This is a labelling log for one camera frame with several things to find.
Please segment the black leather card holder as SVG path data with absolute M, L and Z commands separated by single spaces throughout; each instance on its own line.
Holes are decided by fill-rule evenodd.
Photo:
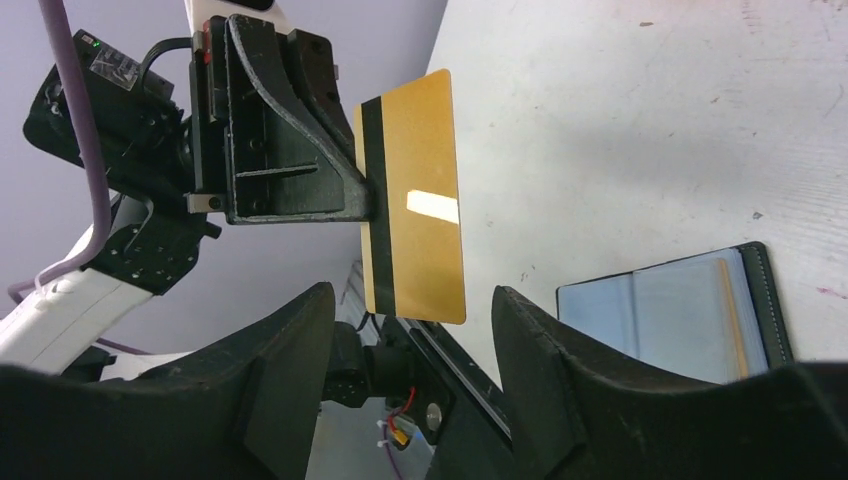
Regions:
M 556 302 L 560 322 L 701 381 L 727 384 L 795 360 L 761 242 L 563 285 Z

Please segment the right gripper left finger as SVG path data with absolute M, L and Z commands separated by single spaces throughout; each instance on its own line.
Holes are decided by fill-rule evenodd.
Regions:
M 1 370 L 5 479 L 301 479 L 335 325 L 331 284 L 133 380 Z

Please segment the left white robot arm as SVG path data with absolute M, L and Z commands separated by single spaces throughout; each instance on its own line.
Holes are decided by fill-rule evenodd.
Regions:
M 81 167 L 93 222 L 69 254 L 10 289 L 1 360 L 64 371 L 121 317 L 171 290 L 232 225 L 356 222 L 369 189 L 328 39 L 229 7 L 141 61 L 51 25 L 56 63 L 28 142 Z

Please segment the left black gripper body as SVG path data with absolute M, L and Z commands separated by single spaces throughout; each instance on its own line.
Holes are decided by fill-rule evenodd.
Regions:
M 191 121 L 173 85 L 97 36 L 73 36 L 101 144 L 110 200 L 104 247 L 87 268 L 163 295 L 196 265 L 219 226 L 189 209 Z

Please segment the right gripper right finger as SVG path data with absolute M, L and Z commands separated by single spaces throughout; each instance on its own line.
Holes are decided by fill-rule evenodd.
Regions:
M 648 365 L 499 286 L 492 328 L 523 479 L 843 479 L 847 367 L 726 385 Z

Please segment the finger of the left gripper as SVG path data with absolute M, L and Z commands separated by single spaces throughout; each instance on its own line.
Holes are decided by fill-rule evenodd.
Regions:
M 225 24 L 227 220 L 363 221 L 368 184 L 355 154 L 347 159 L 298 98 L 286 62 L 288 34 L 244 15 Z
M 286 36 L 286 62 L 294 70 L 292 83 L 324 131 L 347 159 L 354 158 L 354 138 L 341 105 L 331 42 L 294 29 Z

